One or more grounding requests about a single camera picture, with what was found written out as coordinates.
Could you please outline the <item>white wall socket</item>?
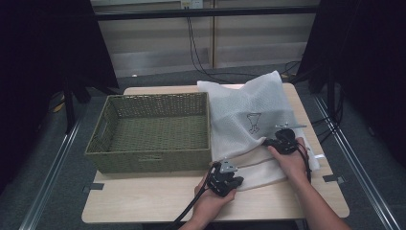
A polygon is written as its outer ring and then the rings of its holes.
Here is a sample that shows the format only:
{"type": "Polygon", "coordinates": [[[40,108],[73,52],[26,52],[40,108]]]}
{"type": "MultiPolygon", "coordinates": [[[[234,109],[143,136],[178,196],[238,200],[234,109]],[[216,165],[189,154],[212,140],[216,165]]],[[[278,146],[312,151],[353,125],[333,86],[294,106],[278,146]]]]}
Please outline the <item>white wall socket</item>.
{"type": "Polygon", "coordinates": [[[203,8],[203,0],[180,0],[182,10],[201,10],[203,8]]]}

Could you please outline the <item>green woven basket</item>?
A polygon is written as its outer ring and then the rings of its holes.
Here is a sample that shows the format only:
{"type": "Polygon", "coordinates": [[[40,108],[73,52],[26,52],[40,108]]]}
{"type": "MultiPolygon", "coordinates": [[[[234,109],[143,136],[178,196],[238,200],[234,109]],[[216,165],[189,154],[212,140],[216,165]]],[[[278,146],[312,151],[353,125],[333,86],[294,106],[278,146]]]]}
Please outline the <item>green woven basket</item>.
{"type": "Polygon", "coordinates": [[[209,97],[109,96],[85,156],[101,173],[204,170],[212,161],[209,97]]]}

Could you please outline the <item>black curtain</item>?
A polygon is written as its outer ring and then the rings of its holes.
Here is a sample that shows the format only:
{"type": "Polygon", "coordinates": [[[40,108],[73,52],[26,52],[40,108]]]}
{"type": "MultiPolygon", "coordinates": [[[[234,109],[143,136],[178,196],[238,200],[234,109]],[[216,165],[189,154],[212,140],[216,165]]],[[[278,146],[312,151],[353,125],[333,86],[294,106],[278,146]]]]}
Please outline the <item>black curtain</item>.
{"type": "Polygon", "coordinates": [[[320,0],[298,77],[339,83],[406,168],[406,0],[320,0]]]}
{"type": "Polygon", "coordinates": [[[118,86],[91,0],[0,0],[0,194],[31,151],[52,96],[118,86]]]}

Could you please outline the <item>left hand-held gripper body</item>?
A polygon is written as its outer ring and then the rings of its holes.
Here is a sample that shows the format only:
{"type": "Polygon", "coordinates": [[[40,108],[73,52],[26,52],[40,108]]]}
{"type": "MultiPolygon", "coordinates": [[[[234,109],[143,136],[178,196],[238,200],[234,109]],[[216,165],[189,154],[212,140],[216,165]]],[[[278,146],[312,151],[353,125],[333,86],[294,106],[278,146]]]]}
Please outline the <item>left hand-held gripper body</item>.
{"type": "Polygon", "coordinates": [[[230,161],[213,162],[208,174],[208,187],[218,196],[225,197],[228,191],[238,186],[234,183],[237,167],[230,161]]]}

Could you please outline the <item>black metal stand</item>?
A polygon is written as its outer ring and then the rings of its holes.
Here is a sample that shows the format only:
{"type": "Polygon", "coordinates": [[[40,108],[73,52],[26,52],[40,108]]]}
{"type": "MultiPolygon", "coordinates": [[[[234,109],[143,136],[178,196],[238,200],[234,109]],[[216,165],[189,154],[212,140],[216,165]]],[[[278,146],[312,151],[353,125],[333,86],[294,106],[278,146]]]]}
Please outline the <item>black metal stand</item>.
{"type": "Polygon", "coordinates": [[[66,120],[67,120],[66,133],[69,133],[73,129],[73,127],[76,123],[76,117],[75,117],[75,109],[74,109],[74,105],[73,105],[73,92],[70,87],[70,81],[67,77],[65,77],[63,80],[63,94],[64,94],[64,103],[65,103],[66,120]]]}

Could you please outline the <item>person's left hand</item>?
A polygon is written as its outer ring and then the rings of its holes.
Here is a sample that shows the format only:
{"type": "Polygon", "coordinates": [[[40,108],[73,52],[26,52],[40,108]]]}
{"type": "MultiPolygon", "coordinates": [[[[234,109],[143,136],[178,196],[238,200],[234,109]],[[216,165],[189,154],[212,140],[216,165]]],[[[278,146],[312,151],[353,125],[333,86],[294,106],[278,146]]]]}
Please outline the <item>person's left hand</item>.
{"type": "Polygon", "coordinates": [[[221,209],[235,199],[236,194],[222,197],[208,189],[193,205],[192,218],[215,220],[221,209]]]}

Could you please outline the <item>white mesh laundry bag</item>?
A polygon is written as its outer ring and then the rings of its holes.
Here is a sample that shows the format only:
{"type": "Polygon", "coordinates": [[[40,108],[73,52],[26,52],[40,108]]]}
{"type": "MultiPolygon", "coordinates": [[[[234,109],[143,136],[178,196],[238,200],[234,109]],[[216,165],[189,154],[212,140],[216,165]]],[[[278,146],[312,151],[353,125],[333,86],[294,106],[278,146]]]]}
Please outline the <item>white mesh laundry bag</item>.
{"type": "Polygon", "coordinates": [[[210,101],[211,145],[214,161],[229,160],[243,178],[241,191],[285,179],[277,160],[263,144],[279,130],[291,128],[304,137],[276,71],[247,81],[239,89],[209,81],[197,83],[210,101]]]}

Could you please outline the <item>person's right hand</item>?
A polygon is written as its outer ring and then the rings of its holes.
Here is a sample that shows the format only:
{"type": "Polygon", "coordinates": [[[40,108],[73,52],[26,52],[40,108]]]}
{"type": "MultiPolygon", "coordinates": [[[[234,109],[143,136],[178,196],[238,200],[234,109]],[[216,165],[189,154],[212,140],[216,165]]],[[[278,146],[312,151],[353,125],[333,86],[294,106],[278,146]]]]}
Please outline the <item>person's right hand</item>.
{"type": "MultiPolygon", "coordinates": [[[[305,147],[305,141],[302,137],[299,137],[296,140],[305,147]]],[[[307,178],[308,156],[306,148],[300,148],[302,153],[299,153],[296,150],[287,155],[280,154],[276,149],[273,148],[269,148],[268,150],[279,162],[282,171],[295,190],[300,190],[301,188],[309,185],[309,180],[307,178]]]]}

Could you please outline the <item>black horizontal bar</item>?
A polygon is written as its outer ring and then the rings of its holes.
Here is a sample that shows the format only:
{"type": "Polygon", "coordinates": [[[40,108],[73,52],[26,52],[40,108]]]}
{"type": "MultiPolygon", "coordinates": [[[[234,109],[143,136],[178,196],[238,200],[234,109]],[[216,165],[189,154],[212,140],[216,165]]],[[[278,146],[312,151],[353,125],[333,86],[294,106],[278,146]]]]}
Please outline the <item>black horizontal bar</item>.
{"type": "Polygon", "coordinates": [[[98,21],[135,20],[135,19],[161,19],[180,17],[217,17],[241,15],[268,15],[268,14],[306,14],[316,13],[317,6],[289,6],[289,7],[263,7],[263,8],[226,8],[226,9],[197,9],[197,10],[168,10],[168,11],[113,11],[98,12],[94,17],[98,21]]]}

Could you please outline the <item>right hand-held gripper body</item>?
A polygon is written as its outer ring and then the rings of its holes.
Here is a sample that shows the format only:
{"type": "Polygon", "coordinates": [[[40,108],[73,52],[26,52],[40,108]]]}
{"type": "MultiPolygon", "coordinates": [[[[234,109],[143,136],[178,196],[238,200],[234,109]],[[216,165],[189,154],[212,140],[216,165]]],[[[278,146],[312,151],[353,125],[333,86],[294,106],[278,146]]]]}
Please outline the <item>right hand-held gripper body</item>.
{"type": "Polygon", "coordinates": [[[294,151],[302,153],[300,148],[305,150],[305,147],[296,140],[296,134],[294,132],[295,128],[305,127],[305,125],[289,125],[285,123],[284,125],[278,125],[278,131],[275,133],[275,140],[278,144],[274,144],[277,148],[277,152],[280,154],[291,154],[294,151]]]}

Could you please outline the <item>metal floor rail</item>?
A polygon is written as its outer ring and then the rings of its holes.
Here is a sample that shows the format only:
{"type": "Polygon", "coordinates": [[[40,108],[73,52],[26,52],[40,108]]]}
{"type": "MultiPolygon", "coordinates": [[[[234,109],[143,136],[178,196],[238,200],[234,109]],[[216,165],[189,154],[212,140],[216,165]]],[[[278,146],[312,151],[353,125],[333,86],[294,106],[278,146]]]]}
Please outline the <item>metal floor rail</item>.
{"type": "Polygon", "coordinates": [[[314,96],[314,101],[321,112],[323,119],[326,121],[329,130],[332,132],[334,139],[344,153],[350,167],[352,168],[360,186],[366,194],[370,204],[378,215],[380,221],[386,230],[401,230],[401,226],[396,220],[394,213],[390,209],[387,202],[384,200],[381,193],[378,192],[371,178],[368,176],[360,160],[356,156],[355,151],[350,145],[347,137],[342,129],[335,125],[333,120],[327,114],[327,104],[320,96],[314,96]]]}
{"type": "Polygon", "coordinates": [[[48,173],[18,230],[36,229],[36,226],[38,225],[46,204],[51,196],[52,190],[56,185],[56,181],[69,154],[70,148],[73,146],[76,139],[80,125],[81,120],[77,120],[74,122],[74,125],[70,131],[65,134],[63,142],[56,154],[56,158],[51,168],[48,170],[48,173]]]}

